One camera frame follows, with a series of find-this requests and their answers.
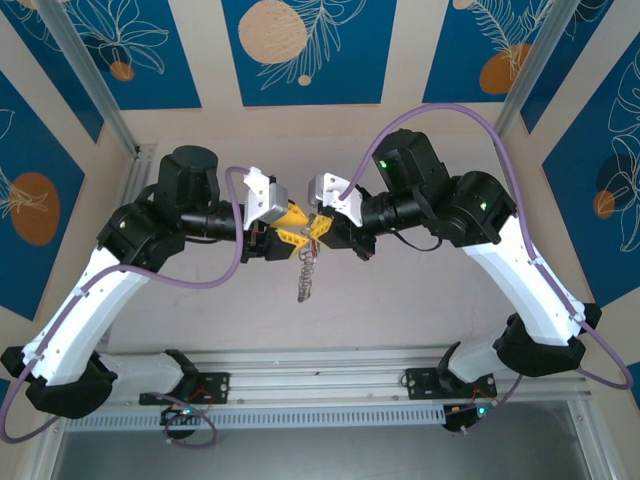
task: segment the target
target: cable clip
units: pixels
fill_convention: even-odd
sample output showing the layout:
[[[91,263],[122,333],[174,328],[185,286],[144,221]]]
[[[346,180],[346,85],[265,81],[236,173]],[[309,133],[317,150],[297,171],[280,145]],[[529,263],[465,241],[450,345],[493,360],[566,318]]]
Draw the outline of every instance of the cable clip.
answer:
[[[542,265],[544,263],[544,258],[537,256],[536,258],[529,259],[529,265]]]
[[[74,297],[88,297],[89,296],[89,292],[85,292],[84,290],[82,290],[79,287],[76,287],[73,290],[71,290],[71,294]]]
[[[32,352],[26,353],[24,358],[27,359],[28,361],[37,360],[41,362],[42,360],[44,360],[44,353],[37,354],[36,351],[34,350]]]

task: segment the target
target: orange circle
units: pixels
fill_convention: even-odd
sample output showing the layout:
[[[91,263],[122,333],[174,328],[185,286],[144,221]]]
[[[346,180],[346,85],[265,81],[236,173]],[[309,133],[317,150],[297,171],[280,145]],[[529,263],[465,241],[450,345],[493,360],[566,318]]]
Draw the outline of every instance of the orange circle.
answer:
[[[530,49],[531,45],[528,43],[519,43],[491,57],[482,67],[480,88],[491,95],[500,95],[511,90],[516,74]]]
[[[613,193],[607,190],[598,192],[596,198],[593,200],[593,209],[600,218],[607,219],[613,215],[616,209],[616,199]]]
[[[13,228],[23,240],[40,247],[53,240],[60,221],[60,199],[51,180],[41,173],[23,173],[13,182],[9,199],[14,204],[10,210]]]
[[[302,87],[306,87],[308,85],[311,85],[311,77],[309,75],[300,75],[298,77],[298,83]]]
[[[451,3],[456,10],[465,10],[473,5],[474,0],[453,0]]]
[[[133,71],[133,68],[131,68],[131,65],[124,62],[113,62],[109,67],[109,71],[111,72],[111,75],[122,82],[133,80],[133,77],[135,76],[135,72]]]
[[[302,17],[281,0],[256,2],[240,19],[238,35],[247,55],[269,65],[296,58],[308,41]]]

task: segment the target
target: black mounting bracket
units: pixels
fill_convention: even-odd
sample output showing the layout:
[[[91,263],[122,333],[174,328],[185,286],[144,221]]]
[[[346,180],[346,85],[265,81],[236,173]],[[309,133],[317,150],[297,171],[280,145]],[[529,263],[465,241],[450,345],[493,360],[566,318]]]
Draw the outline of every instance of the black mounting bracket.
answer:
[[[478,378],[473,384],[460,385],[455,391],[440,384],[440,375],[436,368],[408,368],[404,377],[409,400],[443,400],[453,398],[473,398],[474,385],[481,392],[481,396],[495,397],[498,395],[493,375]]]
[[[226,372],[198,372],[192,383],[195,388],[184,391],[176,398],[191,405],[226,405],[230,378],[231,374]],[[140,405],[171,405],[171,402],[149,393],[140,395],[139,403]]]

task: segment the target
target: metal spring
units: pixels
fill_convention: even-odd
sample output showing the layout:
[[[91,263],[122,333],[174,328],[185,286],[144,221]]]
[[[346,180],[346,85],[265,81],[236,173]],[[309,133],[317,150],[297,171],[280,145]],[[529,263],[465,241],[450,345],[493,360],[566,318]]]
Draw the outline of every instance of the metal spring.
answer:
[[[315,240],[309,237],[309,234],[311,233],[311,224],[315,217],[314,214],[311,214],[309,216],[309,223],[300,231],[302,235],[309,238],[309,243],[298,253],[298,258],[302,261],[302,270],[300,271],[300,278],[298,279],[298,303],[302,303],[311,297],[311,278],[318,255],[318,246]]]

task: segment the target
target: white bracket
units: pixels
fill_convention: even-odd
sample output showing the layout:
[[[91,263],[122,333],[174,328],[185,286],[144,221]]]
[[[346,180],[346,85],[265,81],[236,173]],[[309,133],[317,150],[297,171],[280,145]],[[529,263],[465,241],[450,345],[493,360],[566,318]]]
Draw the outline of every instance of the white bracket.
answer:
[[[245,230],[249,230],[256,220],[270,224],[286,215],[289,209],[289,193],[286,188],[271,182],[256,167],[249,169],[249,173],[244,176],[244,183],[249,187],[244,204]]]
[[[478,262],[498,284],[516,311],[520,314],[527,333],[542,345],[566,346],[580,333],[576,320],[584,320],[584,304],[578,301],[560,283],[547,262],[534,246],[534,261],[524,248],[524,239],[518,218],[511,216],[500,229],[501,242],[463,247],[462,250]],[[560,285],[573,307],[577,318],[569,316],[556,293],[542,277],[536,265],[547,269]]]
[[[318,183],[322,190],[322,205],[333,208],[351,220],[355,226],[361,227],[362,194],[354,189],[347,198],[340,200],[339,197],[347,189],[349,181],[331,173],[325,173]]]
[[[32,375],[44,378],[47,386],[65,385],[80,378],[95,346],[118,312],[149,280],[138,273],[114,272],[96,283],[90,292],[82,291],[84,284],[94,275],[118,263],[118,259],[106,248],[94,249],[87,268],[67,299],[47,326],[23,347],[25,360],[39,360]],[[43,337],[74,296],[80,296],[80,301],[51,338],[43,355],[36,355],[35,351]]]

